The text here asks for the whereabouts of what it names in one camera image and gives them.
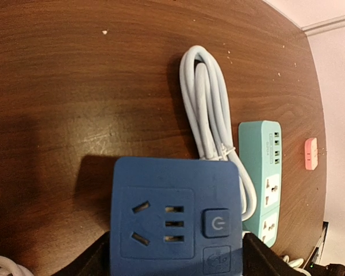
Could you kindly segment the pink plug adapter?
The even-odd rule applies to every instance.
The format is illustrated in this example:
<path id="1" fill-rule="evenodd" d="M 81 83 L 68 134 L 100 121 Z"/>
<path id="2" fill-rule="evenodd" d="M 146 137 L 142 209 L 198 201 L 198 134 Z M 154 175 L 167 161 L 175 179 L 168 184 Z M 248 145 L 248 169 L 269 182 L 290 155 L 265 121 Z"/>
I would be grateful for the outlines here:
<path id="1" fill-rule="evenodd" d="M 317 138 L 308 138 L 304 144 L 305 168 L 307 170 L 315 170 L 318 166 L 318 145 Z"/>

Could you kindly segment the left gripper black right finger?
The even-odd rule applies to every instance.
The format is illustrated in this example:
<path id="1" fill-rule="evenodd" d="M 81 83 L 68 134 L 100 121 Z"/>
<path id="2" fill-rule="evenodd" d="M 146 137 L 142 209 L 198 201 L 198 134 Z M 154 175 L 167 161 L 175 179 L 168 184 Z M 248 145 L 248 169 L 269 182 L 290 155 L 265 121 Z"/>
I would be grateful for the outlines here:
<path id="1" fill-rule="evenodd" d="M 291 268 L 253 233 L 243 237 L 243 275 L 291 276 L 304 275 Z"/>

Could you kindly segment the dark blue plug adapter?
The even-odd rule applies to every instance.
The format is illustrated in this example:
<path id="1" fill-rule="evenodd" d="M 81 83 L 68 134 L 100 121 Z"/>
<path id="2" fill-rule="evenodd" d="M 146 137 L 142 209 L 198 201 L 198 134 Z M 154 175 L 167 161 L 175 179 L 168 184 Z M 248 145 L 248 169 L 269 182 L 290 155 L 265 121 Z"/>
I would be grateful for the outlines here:
<path id="1" fill-rule="evenodd" d="M 119 158 L 111 275 L 241 275 L 242 207 L 232 162 Z"/>

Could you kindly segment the teal usb power strip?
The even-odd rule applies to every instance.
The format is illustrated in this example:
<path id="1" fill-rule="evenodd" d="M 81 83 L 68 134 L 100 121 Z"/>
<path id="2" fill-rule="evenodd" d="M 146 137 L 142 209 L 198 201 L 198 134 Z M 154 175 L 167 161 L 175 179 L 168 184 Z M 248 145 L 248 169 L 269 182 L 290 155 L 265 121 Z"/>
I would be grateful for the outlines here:
<path id="1" fill-rule="evenodd" d="M 276 121 L 239 124 L 239 158 L 256 191 L 255 213 L 243 229 L 272 247 L 278 233 L 282 187 L 282 130 Z"/>

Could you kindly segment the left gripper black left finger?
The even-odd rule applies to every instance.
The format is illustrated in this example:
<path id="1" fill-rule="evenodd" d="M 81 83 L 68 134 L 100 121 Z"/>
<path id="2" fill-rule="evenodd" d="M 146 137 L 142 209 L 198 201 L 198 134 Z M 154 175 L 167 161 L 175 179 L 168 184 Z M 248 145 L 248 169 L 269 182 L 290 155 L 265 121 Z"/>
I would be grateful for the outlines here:
<path id="1" fill-rule="evenodd" d="M 110 275 L 110 232 L 104 233 L 74 261 L 53 276 Z"/>

